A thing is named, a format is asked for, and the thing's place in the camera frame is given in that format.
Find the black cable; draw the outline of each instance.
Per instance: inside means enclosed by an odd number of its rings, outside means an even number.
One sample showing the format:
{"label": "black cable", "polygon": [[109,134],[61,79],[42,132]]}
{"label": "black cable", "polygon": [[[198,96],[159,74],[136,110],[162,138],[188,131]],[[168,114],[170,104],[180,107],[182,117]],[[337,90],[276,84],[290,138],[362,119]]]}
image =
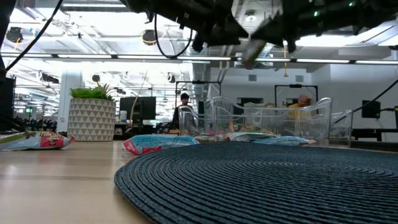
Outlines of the black cable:
{"label": "black cable", "polygon": [[35,37],[34,40],[32,40],[32,42],[25,48],[25,50],[23,52],[21,52],[21,54],[18,55],[17,58],[15,58],[15,60],[6,68],[6,71],[8,72],[14,65],[16,65],[18,63],[18,61],[33,47],[34,44],[36,44],[36,42],[39,40],[39,38],[44,34],[45,30],[47,29],[47,27],[51,24],[52,19],[54,18],[54,16],[56,15],[56,13],[58,12],[58,10],[60,9],[61,5],[62,5],[63,0],[59,0],[57,6],[55,6],[55,9],[51,15],[51,17],[47,20],[47,22],[44,24],[43,29],[40,30],[40,32],[37,34],[37,36]]}
{"label": "black cable", "polygon": [[[375,102],[377,99],[379,99],[382,95],[386,94],[392,87],[394,87],[396,84],[398,83],[398,80],[396,80],[395,82],[393,82],[388,88],[386,88],[383,92],[381,92],[377,97],[375,97],[375,99],[365,103],[364,105],[360,106],[359,108],[356,108],[355,110],[353,110],[353,113],[361,110],[362,108],[364,108],[365,106],[367,106],[370,103]],[[342,119],[345,119],[347,116],[343,116],[342,118],[338,119],[337,121],[334,122],[334,124],[336,124],[337,122],[341,121]]]}
{"label": "black cable", "polygon": [[192,32],[193,32],[193,29],[191,29],[191,34],[189,35],[188,44],[185,46],[184,49],[182,49],[182,51],[181,51],[180,53],[178,53],[178,54],[176,54],[176,55],[166,55],[166,54],[163,52],[162,48],[160,47],[159,38],[158,38],[158,36],[157,36],[157,14],[155,14],[155,21],[154,21],[154,24],[155,24],[155,25],[154,25],[154,26],[155,26],[155,40],[156,40],[157,48],[159,49],[160,53],[161,53],[164,57],[167,57],[167,58],[169,58],[169,59],[177,59],[178,56],[180,56],[181,54],[183,54],[183,53],[189,48],[189,45],[191,44],[191,40],[192,40]]}

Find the round placemat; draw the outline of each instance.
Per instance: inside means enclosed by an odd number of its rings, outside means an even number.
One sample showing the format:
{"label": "round placemat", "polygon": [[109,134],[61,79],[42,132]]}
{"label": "round placemat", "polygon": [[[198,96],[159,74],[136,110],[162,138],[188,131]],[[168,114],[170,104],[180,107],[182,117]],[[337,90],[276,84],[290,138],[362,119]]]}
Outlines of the round placemat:
{"label": "round placemat", "polygon": [[398,154],[214,142],[139,156],[114,180],[155,223],[398,223]]}

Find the snack bag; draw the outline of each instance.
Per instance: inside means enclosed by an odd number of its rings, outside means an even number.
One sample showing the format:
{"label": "snack bag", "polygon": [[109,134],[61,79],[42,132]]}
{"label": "snack bag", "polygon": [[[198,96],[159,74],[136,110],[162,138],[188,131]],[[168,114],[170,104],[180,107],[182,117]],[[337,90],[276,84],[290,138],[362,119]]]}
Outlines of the snack bag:
{"label": "snack bag", "polygon": [[182,146],[198,144],[191,136],[157,136],[153,134],[134,136],[123,142],[123,148],[134,155],[147,154]]}
{"label": "snack bag", "polygon": [[0,151],[26,149],[60,149],[75,141],[50,131],[26,131],[0,136]]}
{"label": "snack bag", "polygon": [[262,134],[262,133],[250,133],[250,132],[236,132],[228,135],[231,141],[245,141],[250,142],[255,139],[270,139],[276,138],[273,134]]}
{"label": "snack bag", "polygon": [[314,140],[308,140],[295,136],[282,136],[276,138],[265,138],[252,141],[259,144],[272,144],[272,145],[282,145],[282,146],[304,146],[306,144],[316,143]]}
{"label": "snack bag", "polygon": [[199,143],[214,142],[214,134],[199,134],[195,136],[195,140]]}

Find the plastic container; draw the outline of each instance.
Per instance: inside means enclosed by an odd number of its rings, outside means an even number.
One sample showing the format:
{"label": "plastic container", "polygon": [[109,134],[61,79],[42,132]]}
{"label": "plastic container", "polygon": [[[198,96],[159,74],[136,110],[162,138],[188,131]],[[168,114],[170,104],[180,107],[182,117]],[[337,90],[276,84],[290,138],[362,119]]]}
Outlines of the plastic container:
{"label": "plastic container", "polygon": [[353,110],[332,113],[330,121],[329,140],[331,146],[351,146],[351,132],[353,128]]}
{"label": "plastic container", "polygon": [[189,106],[178,107],[180,134],[182,136],[197,136],[214,134],[213,120],[210,114],[198,114]]}
{"label": "plastic container", "polygon": [[225,96],[211,100],[215,133],[262,133],[314,140],[327,147],[331,121],[331,98],[305,108],[244,108]]}

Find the wooden table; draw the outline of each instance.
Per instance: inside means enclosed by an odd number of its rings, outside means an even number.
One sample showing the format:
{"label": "wooden table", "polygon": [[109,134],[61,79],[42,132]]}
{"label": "wooden table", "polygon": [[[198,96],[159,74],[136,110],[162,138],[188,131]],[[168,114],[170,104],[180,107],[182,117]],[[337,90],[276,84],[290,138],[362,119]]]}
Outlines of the wooden table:
{"label": "wooden table", "polygon": [[133,156],[121,142],[76,142],[65,150],[0,152],[4,224],[149,223],[115,188]]}

